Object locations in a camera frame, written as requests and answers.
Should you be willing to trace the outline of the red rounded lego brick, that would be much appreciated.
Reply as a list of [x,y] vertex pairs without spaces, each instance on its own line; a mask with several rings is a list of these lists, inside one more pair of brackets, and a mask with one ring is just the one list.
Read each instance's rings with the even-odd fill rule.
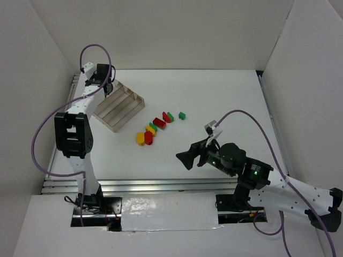
[[153,143],[154,134],[151,131],[145,131],[144,141],[146,145],[151,145]]

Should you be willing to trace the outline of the yellow rounded lego brick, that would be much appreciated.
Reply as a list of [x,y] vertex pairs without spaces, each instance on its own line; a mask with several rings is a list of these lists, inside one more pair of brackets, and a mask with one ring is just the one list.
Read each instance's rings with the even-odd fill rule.
[[144,132],[138,132],[136,134],[136,143],[139,145],[139,146],[143,146],[145,144],[145,135],[144,135]]

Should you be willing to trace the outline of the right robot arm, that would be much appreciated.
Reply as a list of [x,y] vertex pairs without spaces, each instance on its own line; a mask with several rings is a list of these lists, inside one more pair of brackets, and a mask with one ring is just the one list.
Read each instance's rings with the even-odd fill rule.
[[187,170],[192,169],[198,157],[198,167],[210,164],[237,178],[233,195],[228,200],[223,197],[217,200],[219,211],[271,208],[303,217],[315,228],[329,232],[336,232],[341,225],[342,190],[325,190],[282,176],[269,164],[247,157],[234,143],[219,146],[213,141],[208,145],[202,140],[191,144],[186,152],[177,153],[176,157]]

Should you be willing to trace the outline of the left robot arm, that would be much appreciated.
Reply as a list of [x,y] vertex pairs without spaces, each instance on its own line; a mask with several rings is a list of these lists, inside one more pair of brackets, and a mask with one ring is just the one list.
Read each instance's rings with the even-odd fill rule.
[[76,174],[81,208],[104,208],[101,185],[95,177],[90,152],[93,134],[90,118],[97,106],[113,91],[112,69],[109,64],[88,63],[81,69],[86,76],[84,91],[65,112],[54,116],[56,147],[69,161]]

